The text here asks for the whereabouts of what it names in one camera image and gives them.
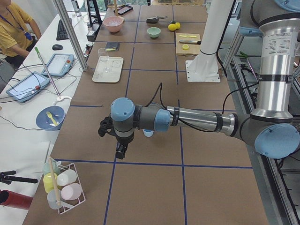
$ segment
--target light green bowl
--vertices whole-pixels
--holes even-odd
[[[150,27],[147,29],[150,38],[157,38],[160,35],[160,32],[161,30],[158,27]]]

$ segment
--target wooden cutting board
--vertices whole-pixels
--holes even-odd
[[[193,35],[196,37],[180,37],[180,35]],[[179,43],[179,40],[185,41],[201,41],[200,34],[187,34],[187,33],[176,33],[176,55],[198,55],[200,52],[200,45],[188,44],[189,49],[183,50],[182,46],[184,44]]]

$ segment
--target green handle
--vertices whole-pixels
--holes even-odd
[[[34,47],[34,49],[36,50],[37,53],[39,53],[38,47]]]
[[[244,58],[248,58],[248,55],[245,54],[244,52],[240,51],[240,54],[241,54],[241,55],[239,55],[239,56],[244,57]]]

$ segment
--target lanyard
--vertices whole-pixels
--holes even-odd
[[[11,14],[11,16],[13,17],[13,19],[17,22],[17,24],[19,25],[19,27],[16,27],[17,29],[20,29],[21,31],[24,31],[24,29],[21,27],[21,25],[19,24],[19,22],[15,19],[14,15],[10,12],[10,10],[8,8],[6,8],[9,13]],[[10,24],[12,27],[15,27],[14,25],[12,25],[7,19],[5,19],[2,15],[0,15],[0,17],[2,18],[2,20],[4,20],[5,22],[7,22],[8,24]]]

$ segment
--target blue cup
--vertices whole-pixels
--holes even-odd
[[[154,130],[142,130],[143,132],[144,132],[144,135],[146,136],[146,137],[151,137],[152,135],[153,135],[153,133],[154,133]]]

